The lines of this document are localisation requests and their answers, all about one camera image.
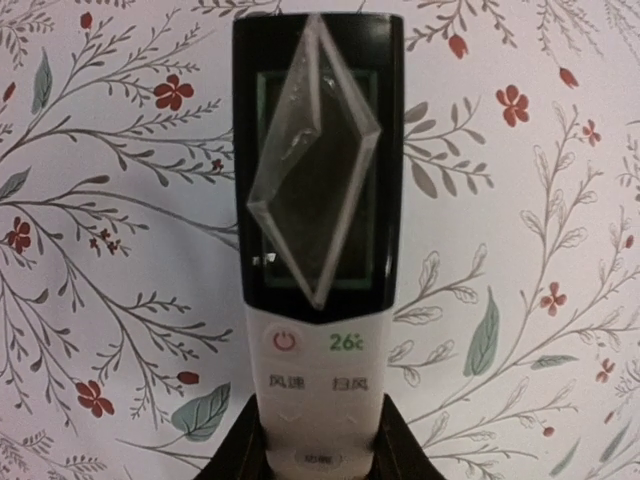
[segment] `white wallpaper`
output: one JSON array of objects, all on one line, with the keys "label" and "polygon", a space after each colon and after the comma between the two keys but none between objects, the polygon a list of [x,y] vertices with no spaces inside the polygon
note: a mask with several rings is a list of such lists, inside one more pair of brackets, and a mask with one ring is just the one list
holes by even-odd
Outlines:
[{"label": "white wallpaper", "polygon": [[449,479],[638,476],[640,3],[361,2],[0,0],[0,479],[206,464],[252,390],[233,18],[359,8],[406,28],[389,393]]}]

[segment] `black holder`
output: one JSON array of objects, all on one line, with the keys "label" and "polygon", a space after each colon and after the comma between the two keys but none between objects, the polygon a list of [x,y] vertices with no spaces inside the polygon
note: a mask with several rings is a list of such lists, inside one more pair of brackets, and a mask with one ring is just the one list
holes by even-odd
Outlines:
[{"label": "black holder", "polygon": [[[422,451],[389,395],[384,396],[368,480],[446,480]],[[220,448],[194,480],[271,480],[253,395]]]}]

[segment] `button label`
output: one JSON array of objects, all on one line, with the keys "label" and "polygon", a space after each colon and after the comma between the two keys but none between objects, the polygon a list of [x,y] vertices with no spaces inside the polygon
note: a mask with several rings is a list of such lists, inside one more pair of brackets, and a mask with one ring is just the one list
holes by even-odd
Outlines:
[{"label": "button label", "polygon": [[332,470],[342,463],[341,455],[322,452],[301,452],[296,455],[296,461],[306,468],[314,470]]},{"label": "button label", "polygon": [[269,386],[279,387],[287,390],[304,390],[304,377],[299,376],[284,376],[271,374],[269,376]]},{"label": "button label", "polygon": [[369,391],[369,383],[366,377],[335,377],[333,379],[334,392],[349,392],[354,390]]}]

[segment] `transparent prism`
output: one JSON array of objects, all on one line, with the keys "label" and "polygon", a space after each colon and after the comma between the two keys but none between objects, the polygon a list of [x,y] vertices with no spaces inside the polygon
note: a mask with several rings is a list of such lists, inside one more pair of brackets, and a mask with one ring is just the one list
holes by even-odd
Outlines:
[{"label": "transparent prism", "polygon": [[381,128],[319,14],[279,82],[247,207],[275,250],[267,257],[322,310]]}]

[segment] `green leaf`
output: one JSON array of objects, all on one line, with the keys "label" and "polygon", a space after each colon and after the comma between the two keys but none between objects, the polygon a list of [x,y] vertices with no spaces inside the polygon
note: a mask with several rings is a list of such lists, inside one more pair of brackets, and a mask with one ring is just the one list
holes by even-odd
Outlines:
[{"label": "green leaf", "polygon": [[231,384],[225,383],[210,394],[189,400],[171,416],[171,424],[192,442],[206,442],[216,432],[229,406]]},{"label": "green leaf", "polygon": [[571,355],[543,355],[533,362],[531,370],[540,370],[541,368],[559,367],[567,362],[575,362],[578,360]]},{"label": "green leaf", "polygon": [[479,376],[485,373],[496,358],[498,346],[498,331],[500,329],[500,312],[493,299],[491,287],[489,290],[489,302],[484,318],[476,328],[469,345],[467,362],[464,366],[464,376]]},{"label": "green leaf", "polygon": [[51,95],[51,87],[53,86],[53,76],[51,75],[51,67],[49,66],[49,58],[47,51],[42,48],[42,61],[36,72],[36,78],[33,82],[33,105],[31,113],[35,115],[49,102]]},{"label": "green leaf", "polygon": [[631,425],[631,423],[627,423],[627,426],[618,432],[618,434],[613,438],[613,440],[611,440],[611,443],[609,444],[609,446],[607,446],[604,452],[602,452],[602,456],[600,457],[600,461],[602,463],[609,460],[611,456],[615,453],[616,449],[620,446],[620,443],[622,442],[624,435],[627,433],[627,430],[629,429],[629,425]]},{"label": "green leaf", "polygon": [[14,173],[9,179],[0,187],[0,200],[5,200],[10,196],[18,193],[18,191],[24,186],[29,176],[31,167],[27,168],[23,172]]},{"label": "green leaf", "polygon": [[571,450],[569,450],[569,452],[567,452],[567,454],[564,456],[564,458],[562,460],[560,460],[560,463],[558,463],[555,467],[553,467],[553,470],[551,470],[551,472],[549,472],[550,476],[557,477],[558,475],[560,475],[563,472],[563,470],[565,468],[567,468],[567,466],[571,463],[571,460],[573,460],[573,456],[576,454],[576,450],[578,450],[578,445],[580,445],[580,440],[579,439],[575,443],[575,445],[573,447],[571,447]]}]

